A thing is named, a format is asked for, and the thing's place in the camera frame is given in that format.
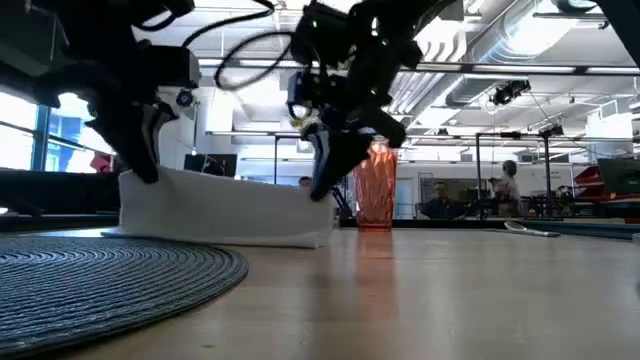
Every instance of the white cloth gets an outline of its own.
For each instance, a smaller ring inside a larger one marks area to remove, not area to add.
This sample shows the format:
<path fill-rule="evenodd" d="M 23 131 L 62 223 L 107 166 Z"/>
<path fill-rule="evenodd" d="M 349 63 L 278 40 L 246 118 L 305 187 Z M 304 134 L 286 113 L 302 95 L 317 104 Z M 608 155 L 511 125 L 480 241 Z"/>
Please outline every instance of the white cloth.
<path fill-rule="evenodd" d="M 323 246 L 331 236 L 330 202 L 312 202 L 307 189 L 159 172 L 151 185 L 131 171 L 120 175 L 120 226 L 105 235 L 303 248 Z"/>

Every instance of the glass window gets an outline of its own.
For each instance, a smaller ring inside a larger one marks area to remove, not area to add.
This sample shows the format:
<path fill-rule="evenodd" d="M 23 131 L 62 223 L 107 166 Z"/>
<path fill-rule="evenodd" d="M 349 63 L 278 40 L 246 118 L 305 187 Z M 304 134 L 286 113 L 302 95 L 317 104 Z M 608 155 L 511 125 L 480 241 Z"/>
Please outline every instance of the glass window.
<path fill-rule="evenodd" d="M 0 126 L 0 168 L 30 170 L 32 153 L 30 133 Z"/>
<path fill-rule="evenodd" d="M 87 121 L 93 120 L 87 110 L 87 102 L 75 94 L 60 95 L 60 108 L 51 109 L 49 117 L 49 135 L 61 137 L 92 149 L 113 153 L 102 136 L 88 126 Z"/>
<path fill-rule="evenodd" d="M 38 106 L 0 92 L 0 121 L 34 130 Z"/>
<path fill-rule="evenodd" d="M 89 150 L 78 150 L 72 147 L 49 143 L 47 146 L 46 171 L 95 173 L 91 162 L 95 153 Z"/>

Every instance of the orange glass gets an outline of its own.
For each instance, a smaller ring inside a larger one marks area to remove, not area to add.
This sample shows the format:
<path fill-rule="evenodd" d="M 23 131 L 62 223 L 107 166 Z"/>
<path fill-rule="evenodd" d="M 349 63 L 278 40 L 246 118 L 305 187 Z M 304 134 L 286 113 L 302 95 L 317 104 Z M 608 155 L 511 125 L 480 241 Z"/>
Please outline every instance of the orange glass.
<path fill-rule="evenodd" d="M 353 170 L 360 230 L 391 231 L 397 165 L 398 152 L 385 141 L 376 141 L 369 149 L 369 159 Z"/>

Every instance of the blue round placemat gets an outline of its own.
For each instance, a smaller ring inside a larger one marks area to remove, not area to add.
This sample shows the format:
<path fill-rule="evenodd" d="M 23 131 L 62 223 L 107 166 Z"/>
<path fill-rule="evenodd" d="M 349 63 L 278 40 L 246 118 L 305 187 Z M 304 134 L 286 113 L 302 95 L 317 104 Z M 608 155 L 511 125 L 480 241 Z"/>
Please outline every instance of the blue round placemat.
<path fill-rule="evenodd" d="M 122 238 L 0 238 L 0 358 L 94 340 L 187 310 L 247 274 L 240 254 Z"/>

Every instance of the table surface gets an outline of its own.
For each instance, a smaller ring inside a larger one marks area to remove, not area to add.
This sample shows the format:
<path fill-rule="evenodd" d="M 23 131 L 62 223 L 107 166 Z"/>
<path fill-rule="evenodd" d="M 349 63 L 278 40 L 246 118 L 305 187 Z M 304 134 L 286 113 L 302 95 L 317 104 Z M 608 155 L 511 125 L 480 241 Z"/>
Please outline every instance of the table surface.
<path fill-rule="evenodd" d="M 636 360 L 640 354 L 634 244 L 343 230 L 318 250 L 236 249 L 251 269 L 228 294 L 62 358 Z"/>

